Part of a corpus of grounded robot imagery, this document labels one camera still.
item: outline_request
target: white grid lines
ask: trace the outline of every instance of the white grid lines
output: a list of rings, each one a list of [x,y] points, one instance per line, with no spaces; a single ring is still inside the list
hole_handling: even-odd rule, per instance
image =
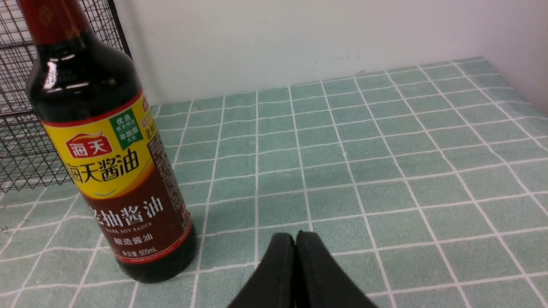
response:
[[[80,291],[82,290],[82,287],[84,286],[85,279],[88,277],[89,270],[91,270],[93,261],[95,261],[95,257],[97,256],[97,252],[101,250],[101,242],[103,240],[104,235],[101,234],[99,236],[99,239],[97,240],[97,244],[95,245],[95,249],[93,250],[92,257],[89,259],[88,266],[85,268],[84,274],[82,275],[82,279],[80,279],[80,284],[76,288],[76,292],[72,296],[72,299],[68,305],[68,308],[74,307],[74,304],[76,303],[76,299],[78,298],[78,295],[80,294]]]
[[[212,174],[211,174],[211,184],[209,184],[209,192],[208,192],[207,200],[205,202],[205,214],[204,214],[204,222],[203,222],[203,227],[202,227],[202,234],[206,234],[206,230],[207,230],[207,222],[208,222],[208,214],[209,214],[209,202],[211,200],[211,194],[213,192],[213,185],[214,185],[213,180],[215,179],[215,168],[217,167],[217,158],[219,157],[219,145],[221,144],[221,133],[222,133],[222,120],[225,116],[225,110],[224,110],[225,100],[226,100],[226,97],[223,96],[223,98],[222,98],[222,112],[221,112],[221,125],[219,125],[219,136],[217,137],[217,147],[215,149],[215,160],[213,161],[213,170],[212,170]],[[196,265],[197,271],[199,271],[201,266],[202,266],[202,255],[203,255],[203,252],[204,252],[205,240],[206,240],[206,238],[202,237],[202,240],[200,241],[200,247],[199,247],[198,256],[197,256],[198,259],[197,259],[197,262],[196,262],[197,263],[197,265]],[[194,308],[196,306],[196,297],[197,297],[197,292],[198,292],[199,277],[200,277],[200,274],[199,274],[199,272],[197,272],[195,277],[194,277],[194,286],[193,286],[193,289],[192,289],[192,300],[190,302],[190,307],[191,308]]]
[[[65,213],[65,215],[63,216],[63,219],[66,218],[68,216],[68,214],[70,213],[70,211],[72,210],[72,207],[74,206],[74,203],[76,202],[76,198],[74,198],[74,200],[72,201],[72,203],[70,204],[70,206],[68,207],[68,210],[67,212]],[[21,286],[21,289],[24,289],[26,286],[27,286],[27,283],[28,281],[30,280],[31,276],[32,276],[32,273],[34,272],[34,270],[36,269],[36,267],[38,266],[38,263],[40,262],[40,259],[42,258],[42,255],[44,255],[46,249],[48,248],[49,244],[52,242],[53,238],[55,237],[55,235],[57,234],[57,232],[59,231],[59,228],[61,228],[61,223],[62,221],[58,222],[57,223],[57,227],[55,227],[55,231],[53,231],[53,234],[52,236],[49,237],[49,240],[48,242],[45,244],[44,248],[42,248],[42,251],[40,252],[40,254],[38,255],[38,257],[36,258],[34,264],[32,265],[32,268],[30,270],[30,272],[28,273],[28,276],[27,278],[25,279],[25,281],[23,282],[23,285]],[[12,302],[12,308],[15,307],[15,304],[17,303],[17,300],[19,300],[19,297],[21,296],[21,292],[18,292],[16,293],[15,295],[15,298],[13,299],[13,302]]]
[[[394,81],[392,80],[392,78],[390,78],[390,75],[388,75],[388,77],[389,77],[390,81],[392,82],[392,84],[394,84]],[[367,102],[366,102],[365,97],[362,97],[362,99],[363,99],[364,104],[367,105]],[[379,131],[379,134],[383,137],[384,145],[386,146],[386,149],[388,150],[390,156],[392,157],[392,160],[393,160],[394,164],[396,165],[396,168],[398,169],[400,175],[401,175],[403,178],[405,178],[406,176],[405,176],[405,174],[404,174],[402,168],[401,168],[400,165],[398,164],[398,160],[397,160],[396,157],[394,156],[394,153],[392,152],[392,149],[391,149],[390,146],[388,145],[388,142],[386,141],[386,138],[384,138],[383,132],[382,132],[382,130],[380,129],[380,127],[379,127],[379,125],[378,125],[378,123],[377,123],[376,121],[375,121],[375,126],[376,126],[377,130]],[[405,183],[405,185],[406,185],[406,187],[407,187],[407,190],[409,191],[409,194],[411,195],[411,198],[412,198],[412,200],[413,200],[413,203],[414,203],[415,206],[418,208],[419,214],[420,214],[420,216],[421,216],[421,218],[422,218],[422,220],[423,220],[423,222],[424,222],[426,228],[428,229],[428,233],[430,234],[430,236],[432,237],[433,241],[434,241],[435,244],[436,244],[436,248],[437,248],[438,251],[439,251],[439,254],[440,254],[440,256],[441,256],[441,258],[442,258],[442,260],[443,260],[443,263],[445,264],[445,266],[446,266],[446,268],[447,268],[449,274],[451,275],[451,278],[453,279],[453,281],[454,281],[455,283],[457,283],[457,282],[458,282],[458,279],[457,279],[457,277],[456,277],[456,275],[455,275],[455,272],[454,272],[453,268],[451,267],[451,264],[449,263],[449,260],[447,259],[445,253],[443,252],[443,249],[442,249],[441,245],[439,244],[439,242],[438,242],[438,240],[437,240],[437,237],[436,237],[436,234],[434,233],[432,227],[430,226],[430,223],[429,223],[428,220],[426,219],[426,215],[424,214],[423,209],[420,207],[419,201],[418,201],[417,198],[415,197],[415,193],[413,192],[413,190],[411,189],[411,186],[409,185],[409,181],[408,181],[407,179],[404,179],[403,181],[404,181],[404,183]],[[470,303],[469,303],[469,301],[468,301],[468,298],[466,297],[466,294],[464,294],[464,290],[463,290],[461,287],[459,287],[458,290],[459,290],[459,293],[460,293],[461,297],[463,298],[463,301],[464,301],[466,307],[470,307]]]
[[[305,204],[306,204],[306,216],[308,217],[309,222],[309,228],[310,231],[314,231],[312,226],[312,216],[310,214],[310,204],[309,204],[309,198],[308,198],[308,189],[306,187],[306,179],[305,179],[305,171],[302,166],[302,155],[301,155],[301,146],[299,143],[299,132],[297,130],[297,122],[295,119],[295,109],[293,108],[293,98],[291,95],[291,86],[287,87],[287,91],[289,91],[289,102],[291,104],[291,116],[293,118],[293,127],[295,128],[295,140],[297,143],[297,155],[299,156],[299,169],[301,171],[301,178],[302,178],[302,190],[305,195]]]
[[[179,140],[179,146],[177,147],[177,151],[175,152],[175,158],[173,159],[173,165],[177,164],[177,159],[179,158],[179,152],[181,151],[181,147],[182,147],[182,140],[185,137],[186,128],[189,125],[190,110],[192,109],[192,104],[193,103],[194,103],[194,101],[191,101],[190,105],[189,105],[189,114],[186,116],[185,126],[182,128],[181,139]]]
[[[437,88],[437,86],[432,83],[434,85],[434,87],[436,88],[436,90],[438,90],[438,92],[440,92],[440,90]],[[451,106],[451,107],[454,107],[454,105],[451,103],[451,101],[449,101],[445,95],[443,95],[443,98],[447,101],[447,103]],[[462,118],[462,120],[467,123],[470,127],[470,129],[474,132],[474,134],[476,134],[476,136],[480,139],[480,141],[482,141],[483,143],[485,143],[485,141],[483,140],[483,138],[478,134],[478,132],[474,129],[474,127],[472,125],[469,124],[469,122],[462,116],[462,114],[455,110],[455,112]],[[491,149],[490,146],[487,145],[487,147],[489,148],[489,150],[497,155],[493,149]],[[515,173],[513,172],[513,170],[509,167],[509,170],[510,172],[512,173],[512,175],[516,178],[516,180],[518,180],[518,183],[521,182],[519,180],[519,178],[515,175]],[[489,217],[487,216],[487,214],[485,213],[485,211],[483,211],[483,209],[480,207],[480,205],[478,204],[478,202],[475,200],[474,196],[472,195],[472,193],[470,192],[468,186],[466,185],[466,183],[464,182],[464,180],[462,179],[462,177],[460,176],[460,174],[457,175],[459,181],[461,182],[462,186],[464,187],[466,193],[468,194],[468,196],[470,197],[470,199],[472,199],[474,205],[476,206],[476,208],[479,210],[479,212],[482,214],[483,218],[485,219],[485,221],[487,222],[487,224],[489,225],[489,227],[494,231],[495,234],[497,234],[497,239],[499,240],[500,244],[504,247],[504,249],[506,250],[506,252],[508,252],[508,255],[510,256],[510,258],[512,259],[512,261],[514,262],[514,264],[516,265],[516,267],[518,268],[518,270],[520,271],[521,274],[523,275],[526,275],[526,272],[525,270],[523,269],[523,266],[521,265],[521,263],[517,260],[516,256],[514,255],[514,253],[510,250],[510,248],[508,247],[508,245],[506,244],[506,242],[504,241],[504,239],[502,238],[502,236],[500,236],[498,230],[495,228],[495,226],[493,225],[493,223],[491,222],[491,220],[489,219]],[[544,299],[543,295],[540,293],[540,291],[537,289],[537,287],[535,286],[535,284],[533,283],[533,281],[529,278],[529,277],[525,277],[525,280],[527,281],[527,283],[529,284],[529,286],[531,287],[531,289],[535,292],[535,294],[538,296],[539,300],[541,301],[541,303],[546,307],[548,306],[548,303],[546,302],[546,300]]]
[[[259,266],[259,91],[255,91],[255,268]]]
[[[19,231],[19,229],[21,229],[23,227],[23,225],[27,222],[27,219],[28,217],[31,215],[32,211],[36,208],[36,205],[38,205],[38,200],[40,200],[40,198],[44,195],[45,191],[47,190],[47,188],[45,188],[41,193],[40,195],[36,198],[36,201],[33,202],[33,205],[31,207],[30,210],[28,210],[27,214],[25,215],[25,217],[21,220],[21,222],[17,225],[17,228],[15,228],[15,230],[13,230],[13,233],[12,235],[9,237],[9,239],[6,241],[4,247],[2,247],[2,249],[0,249],[0,256],[2,256],[2,253],[4,252],[4,250],[6,248],[8,248],[9,246],[9,243],[12,242],[12,239],[13,239],[13,236],[15,235],[15,233],[17,231]]]
[[[356,84],[356,86],[359,89],[359,86],[358,86],[358,83],[356,82],[356,79],[354,78],[353,80],[354,80],[354,83]],[[320,82],[320,84],[322,85],[323,94],[325,94],[326,89],[323,86],[323,82]],[[361,94],[361,96],[362,96],[364,104],[366,104],[366,101],[365,101],[365,98],[363,97],[363,94]],[[386,275],[386,271],[385,271],[384,266],[383,266],[383,261],[381,260],[379,251],[377,250],[375,237],[373,237],[373,232],[371,230],[369,220],[367,219],[367,216],[366,216],[366,210],[364,209],[362,198],[359,195],[358,185],[356,184],[356,179],[354,178],[354,174],[352,172],[352,169],[350,168],[350,163],[349,163],[348,157],[346,155],[346,151],[345,151],[345,148],[344,148],[344,145],[343,145],[343,141],[341,140],[339,130],[337,129],[337,125],[335,123],[335,117],[333,117],[333,112],[331,111],[331,106],[329,104],[329,100],[327,99],[327,96],[326,96],[326,104],[327,104],[327,107],[329,108],[329,114],[331,115],[331,121],[333,122],[333,126],[335,127],[335,133],[337,135],[337,139],[339,140],[339,146],[341,148],[342,155],[343,155],[344,160],[345,160],[346,169],[347,169],[347,171],[350,175],[350,180],[352,181],[352,187],[354,188],[354,193],[356,194],[356,198],[358,200],[359,210],[362,213],[363,221],[364,221],[364,223],[366,225],[366,229],[367,229],[367,234],[369,236],[369,239],[371,240],[371,246],[374,249],[375,258],[377,260],[377,263],[379,264],[379,269],[380,269],[381,275],[383,277],[384,285],[385,285],[385,288],[386,288],[386,290],[388,291],[388,294],[389,294],[390,303],[392,304],[392,307],[395,308],[396,307],[396,300],[394,299],[394,295],[391,293],[392,288],[390,287],[390,282],[388,281],[388,277]]]

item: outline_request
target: soy sauce bottle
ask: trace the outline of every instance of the soy sauce bottle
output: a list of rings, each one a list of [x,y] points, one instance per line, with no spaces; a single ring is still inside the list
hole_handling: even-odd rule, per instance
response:
[[[196,233],[135,68],[100,42],[76,0],[19,0],[38,60],[27,96],[122,270],[181,272]]]

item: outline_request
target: black wire grid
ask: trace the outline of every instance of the black wire grid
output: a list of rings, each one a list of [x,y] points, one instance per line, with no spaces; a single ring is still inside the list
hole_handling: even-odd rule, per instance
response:
[[[80,0],[100,40],[131,56],[114,0]],[[72,181],[25,94],[37,53],[16,0],[0,0],[0,190]]]

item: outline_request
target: table surface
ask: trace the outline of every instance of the table surface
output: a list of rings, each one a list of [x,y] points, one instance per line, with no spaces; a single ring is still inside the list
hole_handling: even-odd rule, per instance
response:
[[[0,307],[224,307],[313,230],[379,307],[542,307],[548,119],[483,58],[155,106],[199,234],[129,280],[72,184],[0,195]]]

